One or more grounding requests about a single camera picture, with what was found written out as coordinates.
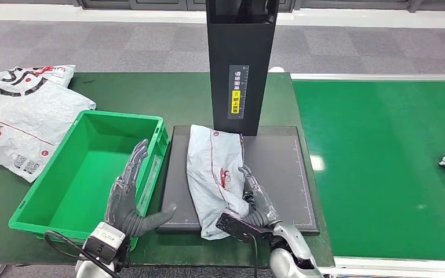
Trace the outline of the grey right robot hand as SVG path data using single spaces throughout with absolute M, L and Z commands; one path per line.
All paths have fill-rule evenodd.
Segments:
M 243 218 L 244 222 L 260 228 L 273 229 L 277 223 L 282 221 L 282 218 L 265 188 L 260 185 L 247 165 L 244 164 L 238 170 L 243 173 L 245 178 L 243 200 L 249 204 L 249 213 Z

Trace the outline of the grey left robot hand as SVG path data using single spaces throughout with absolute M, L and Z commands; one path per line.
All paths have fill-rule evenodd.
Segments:
M 121 231 L 126 237 L 139 237 L 171 220 L 177 209 L 172 203 L 161 212 L 147 217 L 136 211 L 136 181 L 142 161 L 148 156 L 148 140 L 140 141 L 127 160 L 124 171 L 114 181 L 105 211 L 104 222 Z

